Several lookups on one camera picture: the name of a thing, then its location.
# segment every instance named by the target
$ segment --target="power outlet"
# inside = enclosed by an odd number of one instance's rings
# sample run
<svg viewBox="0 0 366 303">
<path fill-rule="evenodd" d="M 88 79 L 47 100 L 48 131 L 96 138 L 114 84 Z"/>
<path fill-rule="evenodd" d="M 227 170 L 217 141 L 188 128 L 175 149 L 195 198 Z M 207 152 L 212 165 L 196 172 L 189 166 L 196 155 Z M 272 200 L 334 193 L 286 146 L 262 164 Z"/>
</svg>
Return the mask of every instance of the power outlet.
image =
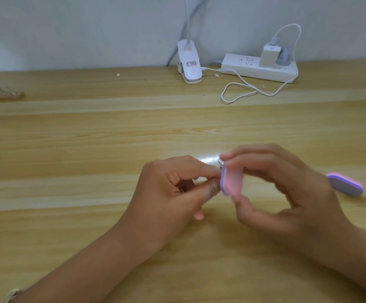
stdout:
<svg viewBox="0 0 366 303">
<path fill-rule="evenodd" d="M 260 67 L 260 57 L 226 54 L 221 65 L 221 70 L 234 70 L 241 76 L 254 77 L 256 79 L 287 82 L 293 79 L 298 68 L 296 63 L 291 61 L 288 66 L 275 64 L 272 68 Z M 222 71 L 222 73 L 233 74 L 233 72 Z"/>
</svg>

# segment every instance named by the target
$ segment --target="forearm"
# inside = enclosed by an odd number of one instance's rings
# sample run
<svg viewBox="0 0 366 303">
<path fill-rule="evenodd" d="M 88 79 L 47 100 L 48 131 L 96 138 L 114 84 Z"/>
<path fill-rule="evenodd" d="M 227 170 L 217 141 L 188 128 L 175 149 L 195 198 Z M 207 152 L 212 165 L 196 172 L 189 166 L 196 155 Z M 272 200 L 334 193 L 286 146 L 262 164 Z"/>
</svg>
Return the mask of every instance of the forearm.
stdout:
<svg viewBox="0 0 366 303">
<path fill-rule="evenodd" d="M 366 290 L 366 230 L 354 228 L 354 239 L 341 249 L 341 260 L 332 263 L 331 268 Z"/>
<path fill-rule="evenodd" d="M 13 303 L 98 303 L 145 259 L 116 225 L 21 292 Z"/>
</svg>

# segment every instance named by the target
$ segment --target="nail file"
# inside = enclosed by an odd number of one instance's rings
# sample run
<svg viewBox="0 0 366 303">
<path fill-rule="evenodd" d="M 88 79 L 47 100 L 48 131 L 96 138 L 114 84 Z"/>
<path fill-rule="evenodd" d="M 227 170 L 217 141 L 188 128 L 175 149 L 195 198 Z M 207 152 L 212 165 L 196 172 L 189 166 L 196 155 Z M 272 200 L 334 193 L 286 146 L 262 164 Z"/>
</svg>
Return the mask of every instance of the nail file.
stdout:
<svg viewBox="0 0 366 303">
<path fill-rule="evenodd" d="M 224 195 L 240 195 L 243 185 L 243 169 L 223 167 L 219 184 Z"/>
<path fill-rule="evenodd" d="M 352 178 L 346 177 L 341 173 L 328 173 L 326 176 L 333 189 L 349 195 L 350 197 L 359 197 L 364 192 L 364 188 L 361 183 L 353 180 Z"/>
</svg>

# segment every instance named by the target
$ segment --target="wood grain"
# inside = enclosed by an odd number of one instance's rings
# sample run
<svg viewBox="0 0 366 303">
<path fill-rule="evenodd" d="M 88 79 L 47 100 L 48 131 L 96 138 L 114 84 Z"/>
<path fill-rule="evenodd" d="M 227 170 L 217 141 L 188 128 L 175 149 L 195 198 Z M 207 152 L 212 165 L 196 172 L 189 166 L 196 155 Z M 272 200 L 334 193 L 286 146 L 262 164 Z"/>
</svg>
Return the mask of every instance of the wood grain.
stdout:
<svg viewBox="0 0 366 303">
<path fill-rule="evenodd" d="M 216 163 L 239 144 L 277 142 L 322 172 L 362 182 L 363 198 L 340 197 L 366 228 L 366 60 L 302 63 L 277 96 L 228 106 L 220 92 L 236 78 L 205 73 L 190 86 L 175 68 L 0 73 L 0 84 L 27 94 L 0 102 L 0 300 L 110 228 L 154 159 L 190 154 Z M 287 206 L 256 178 L 244 192 L 271 212 Z M 204 221 L 192 221 L 107 301 L 366 302 L 339 275 L 238 224 L 228 198 L 218 195 L 205 210 Z"/>
</svg>

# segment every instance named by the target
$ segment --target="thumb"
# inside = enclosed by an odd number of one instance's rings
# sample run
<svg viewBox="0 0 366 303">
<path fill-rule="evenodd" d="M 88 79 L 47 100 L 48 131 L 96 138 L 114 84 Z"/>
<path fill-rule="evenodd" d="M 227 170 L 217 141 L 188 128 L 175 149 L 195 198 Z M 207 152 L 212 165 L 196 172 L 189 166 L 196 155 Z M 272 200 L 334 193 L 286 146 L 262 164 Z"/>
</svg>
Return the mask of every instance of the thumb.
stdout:
<svg viewBox="0 0 366 303">
<path fill-rule="evenodd" d="M 190 210 L 197 211 L 212 197 L 216 196 L 220 191 L 219 178 L 210 178 L 200 185 L 196 185 L 193 189 L 182 194 L 179 198 L 182 202 L 188 204 Z"/>
<path fill-rule="evenodd" d="M 232 201 L 236 207 L 237 220 L 241 224 L 269 233 L 283 233 L 289 226 L 283 217 L 257 210 L 244 195 L 234 195 Z"/>
</svg>

